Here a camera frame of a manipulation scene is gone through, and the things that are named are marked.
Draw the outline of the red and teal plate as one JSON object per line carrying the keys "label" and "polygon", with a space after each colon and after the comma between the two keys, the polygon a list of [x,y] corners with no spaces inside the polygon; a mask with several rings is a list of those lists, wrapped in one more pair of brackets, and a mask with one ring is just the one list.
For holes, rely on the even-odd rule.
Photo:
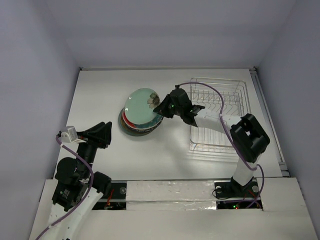
{"label": "red and teal plate", "polygon": [[163,120],[163,116],[156,114],[155,118],[147,123],[143,123],[143,124],[136,124],[136,123],[132,123],[128,120],[126,114],[125,114],[125,110],[124,108],[122,109],[122,119],[125,122],[125,124],[134,130],[137,131],[144,131],[144,130],[151,130],[153,128],[156,128]]}

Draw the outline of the blue white floral plate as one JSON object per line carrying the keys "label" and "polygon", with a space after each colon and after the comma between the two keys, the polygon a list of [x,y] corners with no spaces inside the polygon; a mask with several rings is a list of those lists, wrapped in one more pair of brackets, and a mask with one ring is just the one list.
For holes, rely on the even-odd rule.
{"label": "blue white floral plate", "polygon": [[132,129],[132,128],[128,127],[128,126],[126,125],[126,123],[124,122],[124,120],[123,120],[122,117],[120,118],[120,120],[121,120],[121,124],[123,125],[124,128],[126,128],[128,131],[131,131],[132,133],[140,134],[140,135],[142,135],[142,134],[148,134],[148,133],[152,132],[152,131],[155,130],[157,127],[159,127],[160,124],[162,123],[162,122],[161,122],[157,127],[152,128],[152,129],[149,129],[149,130],[148,130],[148,129],[147,129],[147,130],[135,130],[135,129]]}

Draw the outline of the green floral plate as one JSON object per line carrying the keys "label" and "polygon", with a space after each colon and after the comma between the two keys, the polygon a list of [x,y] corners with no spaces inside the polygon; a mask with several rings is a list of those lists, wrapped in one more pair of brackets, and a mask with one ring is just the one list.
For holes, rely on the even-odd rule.
{"label": "green floral plate", "polygon": [[129,122],[142,125],[157,116],[154,109],[159,104],[160,97],[153,89],[140,88],[129,95],[123,110]]}

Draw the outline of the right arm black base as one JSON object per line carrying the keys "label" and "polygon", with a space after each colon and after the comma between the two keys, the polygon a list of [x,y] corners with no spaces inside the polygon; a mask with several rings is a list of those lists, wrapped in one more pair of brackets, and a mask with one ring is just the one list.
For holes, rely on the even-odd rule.
{"label": "right arm black base", "polygon": [[245,197],[254,197],[260,191],[258,184],[252,182],[244,189],[232,186],[230,182],[215,182],[212,195],[218,200],[244,199]]}

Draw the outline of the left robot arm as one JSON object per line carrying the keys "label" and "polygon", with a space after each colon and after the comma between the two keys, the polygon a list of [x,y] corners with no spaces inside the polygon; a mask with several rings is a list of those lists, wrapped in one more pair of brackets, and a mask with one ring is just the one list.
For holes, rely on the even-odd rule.
{"label": "left robot arm", "polygon": [[47,227],[37,239],[74,240],[98,200],[112,192],[112,179],[92,169],[97,150],[111,144],[112,122],[100,122],[84,131],[67,126],[55,140],[72,156],[62,158],[56,165],[57,185]]}

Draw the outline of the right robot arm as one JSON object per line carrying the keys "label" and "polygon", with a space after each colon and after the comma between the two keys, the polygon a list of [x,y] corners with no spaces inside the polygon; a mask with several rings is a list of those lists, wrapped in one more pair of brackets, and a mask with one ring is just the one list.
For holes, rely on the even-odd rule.
{"label": "right robot arm", "polygon": [[179,116],[190,126],[225,134],[239,156],[230,179],[230,190],[235,196],[242,196],[248,191],[258,159],[270,144],[269,136],[254,115],[223,115],[205,106],[192,104],[182,88],[172,90],[153,111],[165,118]]}

